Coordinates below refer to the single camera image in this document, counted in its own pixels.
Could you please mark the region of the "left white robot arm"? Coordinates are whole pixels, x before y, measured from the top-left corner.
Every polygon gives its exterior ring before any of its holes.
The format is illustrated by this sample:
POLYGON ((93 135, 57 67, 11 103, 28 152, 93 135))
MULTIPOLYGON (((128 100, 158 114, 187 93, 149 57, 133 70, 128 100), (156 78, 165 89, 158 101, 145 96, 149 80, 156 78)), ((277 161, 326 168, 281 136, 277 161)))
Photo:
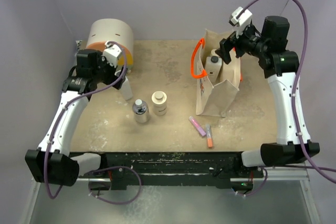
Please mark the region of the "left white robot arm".
POLYGON ((239 152, 196 151, 205 139, 189 121, 195 111, 194 82, 173 67, 184 61, 142 57, 142 74, 130 76, 135 99, 151 102, 155 91, 167 94, 164 115, 150 112, 138 123, 132 102, 119 102, 112 86, 62 93, 46 136, 25 161, 35 181, 46 187, 72 186, 78 178, 113 190, 128 186, 214 186, 228 188, 244 174, 239 152))

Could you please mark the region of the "white square bottle black cap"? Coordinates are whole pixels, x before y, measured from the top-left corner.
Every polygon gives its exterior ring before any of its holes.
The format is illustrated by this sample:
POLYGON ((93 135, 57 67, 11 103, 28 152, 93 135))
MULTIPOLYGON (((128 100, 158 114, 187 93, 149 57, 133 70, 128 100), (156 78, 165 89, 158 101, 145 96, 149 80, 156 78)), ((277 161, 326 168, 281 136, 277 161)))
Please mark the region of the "white square bottle black cap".
POLYGON ((205 62, 205 71, 211 83, 215 83, 222 67, 222 59, 219 56, 208 56, 205 62))

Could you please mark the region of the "canvas bag with orange handles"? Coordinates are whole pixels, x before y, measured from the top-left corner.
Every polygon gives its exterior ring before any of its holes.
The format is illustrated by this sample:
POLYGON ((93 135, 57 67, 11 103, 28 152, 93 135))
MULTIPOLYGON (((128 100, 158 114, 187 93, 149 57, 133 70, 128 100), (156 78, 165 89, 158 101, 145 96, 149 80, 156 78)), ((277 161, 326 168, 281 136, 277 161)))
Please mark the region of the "canvas bag with orange handles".
POLYGON ((242 81, 240 59, 235 49, 230 51, 231 63, 222 61, 222 67, 215 83, 211 83, 205 71, 205 62, 212 49, 219 48, 219 42, 227 38, 222 34, 205 30, 205 35, 197 42, 191 56, 191 76, 196 80, 196 115, 224 117, 234 101, 242 81))

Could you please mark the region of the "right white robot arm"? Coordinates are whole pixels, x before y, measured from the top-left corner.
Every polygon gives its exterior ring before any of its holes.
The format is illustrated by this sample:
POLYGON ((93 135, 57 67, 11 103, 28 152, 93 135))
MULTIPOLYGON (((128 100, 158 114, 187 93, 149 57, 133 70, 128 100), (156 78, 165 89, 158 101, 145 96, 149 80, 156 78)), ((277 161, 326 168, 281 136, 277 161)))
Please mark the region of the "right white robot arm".
POLYGON ((277 121, 276 142, 242 152, 242 159, 233 166, 238 177, 246 177, 255 166, 302 163, 320 152, 319 143, 311 141, 304 121, 296 79, 299 58, 296 52, 286 49, 289 28, 286 18, 267 16, 261 33, 254 25, 248 25, 233 40, 239 57, 249 54, 258 58, 274 97, 277 121))

